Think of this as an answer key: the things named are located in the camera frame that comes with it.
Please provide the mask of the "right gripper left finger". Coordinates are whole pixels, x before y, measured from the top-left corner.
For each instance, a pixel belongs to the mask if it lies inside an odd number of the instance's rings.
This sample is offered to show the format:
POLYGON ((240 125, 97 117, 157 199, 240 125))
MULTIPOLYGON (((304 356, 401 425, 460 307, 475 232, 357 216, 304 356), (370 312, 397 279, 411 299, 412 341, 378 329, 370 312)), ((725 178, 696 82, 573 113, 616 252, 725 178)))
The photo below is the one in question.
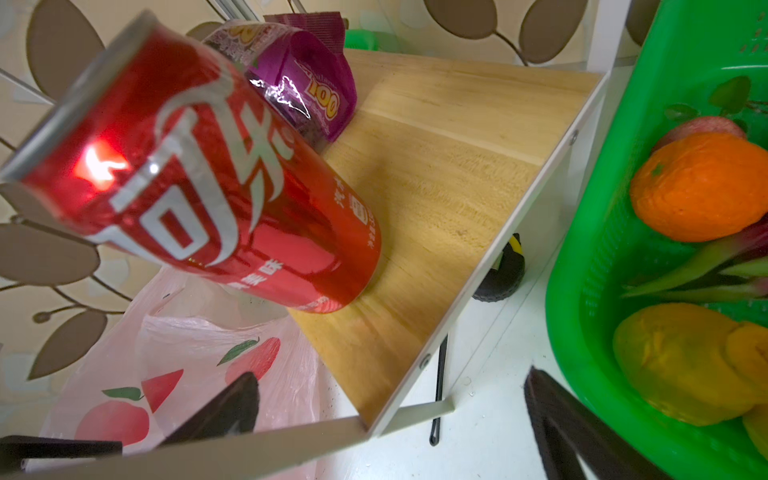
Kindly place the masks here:
MULTIPOLYGON (((259 383, 246 372, 176 429, 163 446, 250 433, 259 412, 259 383)), ((90 459, 120 455, 118 441, 68 440, 11 435, 1 439, 1 472, 20 473, 30 459, 90 459)))

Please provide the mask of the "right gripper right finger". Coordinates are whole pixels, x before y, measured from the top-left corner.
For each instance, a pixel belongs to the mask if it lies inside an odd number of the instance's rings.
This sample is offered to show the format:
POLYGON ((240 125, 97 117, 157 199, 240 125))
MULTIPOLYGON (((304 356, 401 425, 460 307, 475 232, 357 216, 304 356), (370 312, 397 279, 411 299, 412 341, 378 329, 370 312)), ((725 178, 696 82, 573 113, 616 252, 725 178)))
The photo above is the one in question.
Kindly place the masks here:
POLYGON ((549 479, 667 479, 668 474, 617 435, 555 381, 531 368, 524 383, 534 438, 549 479))

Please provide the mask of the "pink plastic grocery bag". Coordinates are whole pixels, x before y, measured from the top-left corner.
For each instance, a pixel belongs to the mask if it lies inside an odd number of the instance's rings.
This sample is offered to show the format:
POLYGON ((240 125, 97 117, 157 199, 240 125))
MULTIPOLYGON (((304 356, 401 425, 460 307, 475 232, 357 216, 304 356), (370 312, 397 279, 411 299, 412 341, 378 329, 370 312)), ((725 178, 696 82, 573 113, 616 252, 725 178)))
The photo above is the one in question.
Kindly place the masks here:
POLYGON ((164 268, 85 355, 41 435, 144 452, 246 373, 259 384, 256 431, 309 424, 321 414, 319 371, 285 308, 164 268))

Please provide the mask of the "red cola can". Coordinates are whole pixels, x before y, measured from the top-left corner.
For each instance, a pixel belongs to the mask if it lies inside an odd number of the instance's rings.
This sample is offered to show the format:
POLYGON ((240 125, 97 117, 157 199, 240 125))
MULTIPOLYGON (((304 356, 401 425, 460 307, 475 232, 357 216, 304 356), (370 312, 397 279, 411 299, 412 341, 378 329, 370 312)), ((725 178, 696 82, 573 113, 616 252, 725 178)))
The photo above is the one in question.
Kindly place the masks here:
POLYGON ((141 12, 1 168, 84 239, 309 313, 368 286, 360 196, 213 49, 141 12))

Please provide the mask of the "purple snack bag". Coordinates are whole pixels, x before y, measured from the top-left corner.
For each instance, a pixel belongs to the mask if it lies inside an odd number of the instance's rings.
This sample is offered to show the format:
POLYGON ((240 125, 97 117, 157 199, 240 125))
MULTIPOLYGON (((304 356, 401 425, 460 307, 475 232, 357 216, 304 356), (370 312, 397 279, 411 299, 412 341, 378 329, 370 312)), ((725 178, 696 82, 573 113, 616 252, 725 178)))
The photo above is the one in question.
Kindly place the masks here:
POLYGON ((346 27, 338 12, 231 20, 203 43, 235 63, 248 82, 323 152, 352 120, 357 90, 344 56, 346 27))

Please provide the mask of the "green fruit basket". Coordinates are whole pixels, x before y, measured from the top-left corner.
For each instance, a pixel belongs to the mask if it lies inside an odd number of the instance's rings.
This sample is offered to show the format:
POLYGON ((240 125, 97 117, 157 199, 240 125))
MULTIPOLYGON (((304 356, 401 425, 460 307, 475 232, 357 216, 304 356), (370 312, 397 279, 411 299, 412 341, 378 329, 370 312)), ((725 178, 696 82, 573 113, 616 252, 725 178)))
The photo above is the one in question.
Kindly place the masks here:
POLYGON ((766 99, 765 2, 660 4, 547 291, 548 335, 571 389, 676 479, 763 479, 767 463, 740 420, 710 427, 673 420, 646 403, 619 370, 614 330, 651 304, 647 297, 625 297, 625 287, 671 270, 694 252, 636 217, 629 184, 652 145, 673 128, 673 106, 715 115, 719 109, 709 96, 738 76, 751 80, 752 99, 766 99))

